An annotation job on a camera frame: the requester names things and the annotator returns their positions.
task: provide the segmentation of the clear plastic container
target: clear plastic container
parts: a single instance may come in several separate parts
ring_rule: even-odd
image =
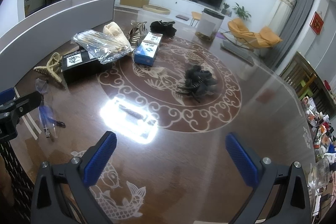
[[[315,163],[308,174],[308,185],[312,189],[324,187],[329,182],[329,161],[325,157]]]
[[[212,42],[222,25],[224,15],[205,8],[198,23],[195,35],[201,40]]]

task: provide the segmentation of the potted plant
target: potted plant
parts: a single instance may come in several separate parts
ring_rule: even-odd
[[[241,19],[248,19],[252,17],[248,11],[245,10],[244,6],[240,7],[239,4],[236,2],[236,6],[233,8],[235,10],[236,15],[239,16]]]
[[[222,14],[223,15],[226,15],[226,12],[227,12],[227,10],[228,10],[228,8],[230,7],[230,5],[229,4],[227,4],[227,3],[223,3],[223,9],[222,9]]]

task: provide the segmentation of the transparent plastic bag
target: transparent plastic bag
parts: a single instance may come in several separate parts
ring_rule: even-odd
[[[133,51],[130,43],[94,30],[77,33],[72,42],[86,49],[100,63],[115,62]]]

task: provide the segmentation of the black box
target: black box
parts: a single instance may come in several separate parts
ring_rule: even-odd
[[[110,64],[101,64],[83,48],[62,56],[62,73],[67,84],[102,72],[109,67]]]

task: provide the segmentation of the fish pattern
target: fish pattern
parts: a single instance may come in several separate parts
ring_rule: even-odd
[[[81,152],[73,151],[71,152],[71,155],[74,157],[82,157],[84,153],[85,150]],[[111,189],[120,187],[118,173],[112,165],[112,157],[107,162],[98,181],[103,182]],[[146,195],[146,187],[144,186],[138,188],[136,185],[128,181],[126,181],[126,184],[130,190],[131,199],[127,200],[127,198],[124,198],[122,200],[122,205],[117,205],[117,203],[111,198],[110,190],[103,192],[97,185],[90,187],[90,191],[96,199],[97,203],[111,220],[120,220],[142,216],[142,213],[139,212],[139,209],[142,206]]]

